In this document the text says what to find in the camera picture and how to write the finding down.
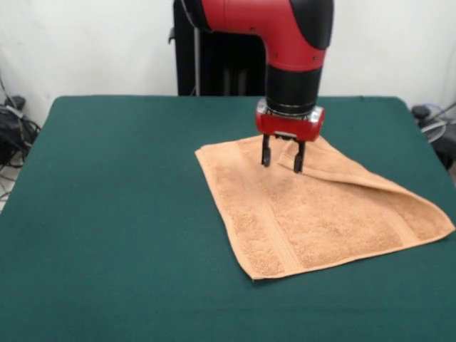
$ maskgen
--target metal pole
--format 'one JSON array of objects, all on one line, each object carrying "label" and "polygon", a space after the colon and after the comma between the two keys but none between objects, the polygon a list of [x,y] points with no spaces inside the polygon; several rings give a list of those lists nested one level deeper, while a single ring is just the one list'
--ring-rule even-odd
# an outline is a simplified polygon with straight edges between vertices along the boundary
[{"label": "metal pole", "polygon": [[201,53],[201,44],[200,44],[200,30],[195,28],[195,93],[196,96],[201,96],[201,83],[200,83],[200,53]]}]

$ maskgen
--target green felt surface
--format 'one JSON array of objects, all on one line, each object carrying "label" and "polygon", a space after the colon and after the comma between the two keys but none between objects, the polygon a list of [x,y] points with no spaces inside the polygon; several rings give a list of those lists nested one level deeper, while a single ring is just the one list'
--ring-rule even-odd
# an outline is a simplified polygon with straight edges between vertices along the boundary
[{"label": "green felt surface", "polygon": [[[0,341],[456,341],[454,235],[247,278],[194,151],[256,135],[256,101],[59,98],[0,216]],[[456,222],[450,177],[400,100],[320,104],[333,146]]]}]

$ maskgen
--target table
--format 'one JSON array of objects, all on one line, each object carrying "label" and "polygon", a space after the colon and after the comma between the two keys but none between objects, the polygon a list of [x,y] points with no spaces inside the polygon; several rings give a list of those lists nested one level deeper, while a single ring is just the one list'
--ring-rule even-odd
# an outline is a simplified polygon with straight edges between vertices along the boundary
[{"label": "table", "polygon": [[[454,341],[456,237],[252,282],[194,151],[257,98],[62,97],[0,216],[0,341]],[[397,98],[321,98],[323,136],[435,202],[456,191]]]}]

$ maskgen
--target towel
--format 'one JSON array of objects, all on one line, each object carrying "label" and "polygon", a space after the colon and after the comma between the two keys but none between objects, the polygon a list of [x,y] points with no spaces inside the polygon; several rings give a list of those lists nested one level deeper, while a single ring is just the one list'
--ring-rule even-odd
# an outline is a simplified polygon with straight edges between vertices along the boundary
[{"label": "towel", "polygon": [[454,232],[435,204],[369,172],[323,137],[306,144],[262,136],[196,151],[239,265],[252,279],[277,279],[436,242]]}]

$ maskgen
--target towel fold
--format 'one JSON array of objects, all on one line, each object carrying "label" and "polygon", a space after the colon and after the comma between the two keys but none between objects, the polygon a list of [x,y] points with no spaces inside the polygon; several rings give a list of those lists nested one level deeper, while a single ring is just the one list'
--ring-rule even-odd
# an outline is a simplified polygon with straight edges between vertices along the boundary
[{"label": "towel fold", "polygon": [[271,139],[271,166],[259,162],[261,136],[196,152],[240,266],[252,279],[291,276],[379,256],[451,234],[433,203],[357,162],[322,137],[306,144]]}]

